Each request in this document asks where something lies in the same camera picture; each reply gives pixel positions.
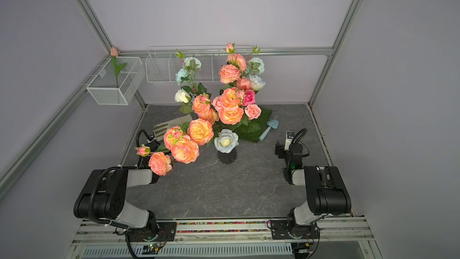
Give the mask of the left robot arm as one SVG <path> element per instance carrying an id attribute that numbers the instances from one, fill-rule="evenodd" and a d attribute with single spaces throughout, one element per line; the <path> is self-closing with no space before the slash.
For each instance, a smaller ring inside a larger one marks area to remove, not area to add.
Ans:
<path id="1" fill-rule="evenodd" d="M 159 176 L 146 168 L 147 159 L 137 165 L 110 167 L 91 172 L 73 212 L 76 218 L 116 228 L 130 242 L 172 242 L 176 223 L 160 223 L 152 211 L 127 202 L 127 189 L 158 182 Z"/>

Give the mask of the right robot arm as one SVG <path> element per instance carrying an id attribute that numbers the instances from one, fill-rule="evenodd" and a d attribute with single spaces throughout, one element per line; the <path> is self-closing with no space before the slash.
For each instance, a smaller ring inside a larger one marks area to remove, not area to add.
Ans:
<path id="1" fill-rule="evenodd" d="M 285 181 L 305 188 L 306 201 L 292 208 L 285 220 L 267 222 L 273 239 L 318 239 L 320 220 L 351 212 L 351 198 L 337 167 L 304 166 L 300 143 L 286 147 L 277 142 L 275 155 L 285 160 Z"/>

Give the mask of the pink rose stem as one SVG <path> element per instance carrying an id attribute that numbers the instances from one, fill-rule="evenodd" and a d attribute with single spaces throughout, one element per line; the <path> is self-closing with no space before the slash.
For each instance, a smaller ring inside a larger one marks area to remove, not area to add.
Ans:
<path id="1" fill-rule="evenodd" d="M 262 110 L 257 104 L 250 104 L 244 109 L 249 120 L 257 119 L 261 116 Z"/>

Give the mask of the large peach peony spray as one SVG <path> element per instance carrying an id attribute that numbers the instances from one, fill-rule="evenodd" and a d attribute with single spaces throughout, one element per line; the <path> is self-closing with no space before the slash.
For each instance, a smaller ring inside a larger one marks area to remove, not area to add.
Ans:
<path id="1" fill-rule="evenodd" d="M 168 129 L 163 143 L 150 157 L 151 171 L 158 176 L 165 176 L 172 171 L 173 161 L 184 164 L 195 162 L 200 155 L 200 146 L 213 138 L 212 123 L 204 119 Z"/>

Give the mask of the magenta rose stem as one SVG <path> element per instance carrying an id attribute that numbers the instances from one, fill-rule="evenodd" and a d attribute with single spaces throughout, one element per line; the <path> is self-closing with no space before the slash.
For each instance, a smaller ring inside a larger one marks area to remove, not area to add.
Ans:
<path id="1" fill-rule="evenodd" d="M 251 104 L 255 104 L 255 95 L 255 91 L 251 89 L 245 90 L 242 106 L 249 106 Z"/>

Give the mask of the dark glass vase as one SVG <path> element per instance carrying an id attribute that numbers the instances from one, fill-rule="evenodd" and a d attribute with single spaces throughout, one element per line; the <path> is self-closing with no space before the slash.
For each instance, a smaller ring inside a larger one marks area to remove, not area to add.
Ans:
<path id="1" fill-rule="evenodd" d="M 231 164 L 237 159 L 237 150 L 233 149 L 230 153 L 218 151 L 218 159 L 223 164 Z"/>

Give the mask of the peach peony bunch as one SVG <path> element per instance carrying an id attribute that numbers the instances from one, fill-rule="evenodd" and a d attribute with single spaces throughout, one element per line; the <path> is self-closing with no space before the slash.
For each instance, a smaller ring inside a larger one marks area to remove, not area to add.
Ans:
<path id="1" fill-rule="evenodd" d="M 212 101 L 212 105 L 218 112 L 219 119 L 223 124 L 236 125 L 242 120 L 244 114 L 243 99 L 244 91 L 233 87 L 227 88 Z"/>

